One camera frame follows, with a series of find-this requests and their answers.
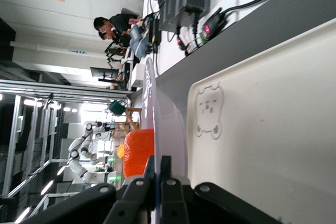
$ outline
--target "cartoon bear face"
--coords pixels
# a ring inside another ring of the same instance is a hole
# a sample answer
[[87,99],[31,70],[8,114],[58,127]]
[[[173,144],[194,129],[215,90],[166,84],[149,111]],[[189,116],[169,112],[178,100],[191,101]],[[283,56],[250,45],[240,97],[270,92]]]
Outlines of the cartoon bear face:
[[198,137],[203,132],[210,132],[213,139],[218,139],[222,133],[221,112],[224,104],[224,91],[218,85],[205,87],[196,96],[197,125],[196,134]]

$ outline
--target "orange sponge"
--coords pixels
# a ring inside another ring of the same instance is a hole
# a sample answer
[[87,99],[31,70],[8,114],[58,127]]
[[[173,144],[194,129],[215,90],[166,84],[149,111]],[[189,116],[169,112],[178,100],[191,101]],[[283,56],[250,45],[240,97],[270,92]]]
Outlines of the orange sponge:
[[134,130],[128,133],[124,141],[124,177],[142,175],[151,155],[154,155],[154,129]]

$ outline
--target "metal frame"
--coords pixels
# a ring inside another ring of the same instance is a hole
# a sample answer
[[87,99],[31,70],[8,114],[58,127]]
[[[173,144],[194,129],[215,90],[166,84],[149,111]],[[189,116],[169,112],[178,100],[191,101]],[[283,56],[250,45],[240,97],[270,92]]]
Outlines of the metal frame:
[[55,143],[55,134],[56,134],[56,117],[57,117],[57,110],[53,109],[53,114],[51,115],[50,119],[50,149],[49,149],[49,159],[52,159],[53,152],[54,152],[54,143]]
[[35,105],[33,110],[33,116],[31,117],[31,130],[29,134],[29,147],[28,147],[28,164],[27,164],[27,171],[26,171],[26,179],[28,175],[32,171],[32,164],[33,164],[33,153],[34,153],[34,146],[35,146],[35,139],[36,139],[36,124],[37,124],[37,117],[38,117],[38,107],[37,107],[37,99],[35,98]]
[[45,116],[43,122],[43,143],[42,143],[42,154],[40,160],[40,167],[43,166],[46,159],[48,135],[49,135],[49,123],[50,123],[50,104],[47,105],[45,109]]
[[4,187],[2,190],[2,195],[6,196],[9,193],[9,189],[12,183],[12,173],[13,173],[13,164],[14,164],[14,156],[15,156],[15,147],[16,147],[16,139],[17,139],[17,120],[19,117],[21,105],[21,97],[17,95],[15,97],[15,105],[12,119],[12,128],[10,130],[10,139],[9,139],[9,148],[8,148],[8,157],[6,163],[6,173],[4,179]]
[[126,100],[131,91],[110,90],[90,87],[67,86],[28,81],[0,80],[0,92],[30,95],[35,98],[53,99],[58,102],[111,103],[112,100]]
[[50,163],[67,163],[68,160],[67,159],[50,159],[47,162],[45,162],[43,164],[42,167],[40,167],[39,169],[37,169],[35,172],[33,172],[27,179],[25,179],[24,181],[21,182],[21,184],[19,184],[17,187],[15,187],[9,194],[6,194],[4,196],[4,198],[13,198],[22,188],[24,188],[33,178],[35,178],[37,176],[37,174],[39,174],[40,172],[42,172],[44,170],[44,168],[46,168]]

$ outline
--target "ceiling light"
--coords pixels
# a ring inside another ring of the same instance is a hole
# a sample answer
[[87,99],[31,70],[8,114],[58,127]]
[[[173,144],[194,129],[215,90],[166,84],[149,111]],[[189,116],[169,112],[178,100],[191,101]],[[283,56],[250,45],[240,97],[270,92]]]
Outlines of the ceiling light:
[[28,106],[35,106],[36,101],[34,100],[30,100],[30,99],[25,99],[23,102],[24,105],[28,105]]
[[54,182],[53,180],[50,181],[50,182],[48,183],[48,185],[46,185],[46,187],[43,188],[43,190],[42,190],[42,192],[41,192],[41,195],[43,195],[43,194],[46,193],[46,191],[50,188],[50,186],[53,184],[53,182]]
[[59,110],[61,108],[61,105],[55,105],[54,103],[50,105],[52,109]]
[[26,217],[26,215],[29,213],[30,210],[31,210],[31,206],[30,206],[30,207],[27,207],[27,208],[23,211],[23,213],[19,216],[19,218],[16,219],[16,221],[15,221],[14,223],[15,223],[15,224],[20,223],[20,222],[23,220],[23,218]]
[[64,169],[65,169],[65,166],[63,166],[63,167],[58,171],[57,176],[61,175],[62,172],[64,171]]

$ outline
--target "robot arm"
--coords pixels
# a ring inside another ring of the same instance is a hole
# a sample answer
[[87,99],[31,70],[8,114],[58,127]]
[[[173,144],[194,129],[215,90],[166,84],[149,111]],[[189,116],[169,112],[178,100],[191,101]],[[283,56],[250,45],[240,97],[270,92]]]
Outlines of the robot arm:
[[85,183],[98,183],[96,181],[95,173],[87,171],[81,164],[78,162],[80,155],[83,155],[86,158],[90,159],[90,163],[95,165],[99,162],[104,161],[104,157],[97,158],[97,154],[90,152],[90,144],[92,142],[92,136],[100,135],[100,132],[103,130],[103,127],[99,127],[97,123],[89,122],[85,128],[85,134],[82,137],[76,138],[69,146],[70,162],[69,166],[73,173],[80,176]]

